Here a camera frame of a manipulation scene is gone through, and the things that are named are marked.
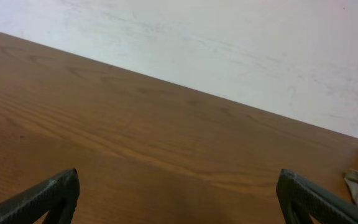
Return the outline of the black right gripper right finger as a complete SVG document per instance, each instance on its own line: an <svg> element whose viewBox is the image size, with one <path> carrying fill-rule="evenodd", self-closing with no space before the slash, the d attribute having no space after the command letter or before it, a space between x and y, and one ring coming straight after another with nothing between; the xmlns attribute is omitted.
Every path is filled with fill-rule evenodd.
<svg viewBox="0 0 358 224"><path fill-rule="evenodd" d="M358 224L357 206L292 170L281 170L276 193L286 223Z"/></svg>

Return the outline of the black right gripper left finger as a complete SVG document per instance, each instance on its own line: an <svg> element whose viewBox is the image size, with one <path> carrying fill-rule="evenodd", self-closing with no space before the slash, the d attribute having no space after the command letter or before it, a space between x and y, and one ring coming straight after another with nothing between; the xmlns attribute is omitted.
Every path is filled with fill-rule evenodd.
<svg viewBox="0 0 358 224"><path fill-rule="evenodd" d="M49 179L0 203L0 224L44 223L70 224L80 195L76 169L64 170Z"/></svg>

